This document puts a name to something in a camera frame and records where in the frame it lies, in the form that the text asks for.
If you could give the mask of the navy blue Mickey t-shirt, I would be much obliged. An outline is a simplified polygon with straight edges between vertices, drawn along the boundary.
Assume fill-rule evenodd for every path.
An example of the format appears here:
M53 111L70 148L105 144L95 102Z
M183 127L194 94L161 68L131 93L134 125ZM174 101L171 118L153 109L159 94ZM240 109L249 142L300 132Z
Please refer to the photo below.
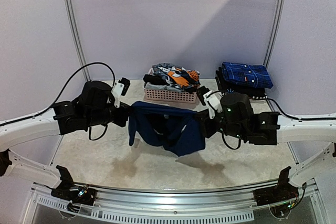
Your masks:
M149 145L162 147L178 157L204 150L205 137L197 112L172 106L138 101L129 115L129 145L138 133Z

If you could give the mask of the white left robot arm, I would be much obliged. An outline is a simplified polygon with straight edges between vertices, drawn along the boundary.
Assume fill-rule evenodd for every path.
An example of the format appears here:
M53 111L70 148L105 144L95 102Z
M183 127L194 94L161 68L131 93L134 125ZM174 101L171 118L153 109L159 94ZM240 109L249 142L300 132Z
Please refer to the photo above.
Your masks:
M65 167L45 165L14 152L16 146L76 131L88 132L93 141L92 128L105 129L110 123L124 127L130 106L121 102L130 81L122 78L113 85L102 81L86 82L81 94L72 101L54 103L44 112L31 114L1 123L1 175L57 188L67 200L78 195L73 178Z

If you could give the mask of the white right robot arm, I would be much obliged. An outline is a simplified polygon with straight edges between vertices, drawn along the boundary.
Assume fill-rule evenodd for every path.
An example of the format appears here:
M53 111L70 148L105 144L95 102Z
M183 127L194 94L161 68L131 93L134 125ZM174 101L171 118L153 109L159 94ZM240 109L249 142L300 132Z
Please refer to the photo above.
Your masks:
M222 94L205 87L197 96L207 109L199 112L198 120L205 138L220 133L239 143L277 145L288 142L326 142L328 146L296 168L284 168L276 186L256 192L256 198L269 195L276 201L298 196L298 188L319 173L335 168L335 114L309 118L285 115L284 112L254 113L247 95L233 92Z

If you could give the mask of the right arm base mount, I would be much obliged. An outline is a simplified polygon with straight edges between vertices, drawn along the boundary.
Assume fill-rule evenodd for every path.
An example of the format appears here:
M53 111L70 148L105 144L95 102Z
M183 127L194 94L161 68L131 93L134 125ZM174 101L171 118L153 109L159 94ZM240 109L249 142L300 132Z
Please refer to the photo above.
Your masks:
M277 219L285 219L291 211L303 200L307 183L302 184L302 195L299 197L299 187L293 186L289 181L291 167L284 168L278 177L275 186L256 189L253 191L257 206L269 206L270 213Z

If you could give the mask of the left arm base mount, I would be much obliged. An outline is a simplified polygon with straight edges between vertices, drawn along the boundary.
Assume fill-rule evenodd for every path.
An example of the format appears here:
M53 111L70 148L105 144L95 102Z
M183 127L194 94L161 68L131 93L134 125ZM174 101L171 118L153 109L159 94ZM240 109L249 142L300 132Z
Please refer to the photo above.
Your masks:
M51 190L55 198L68 201L67 211L77 214L81 205L93 206L97 196L97 190L87 184L76 185L69 171L57 165L60 172L60 184Z

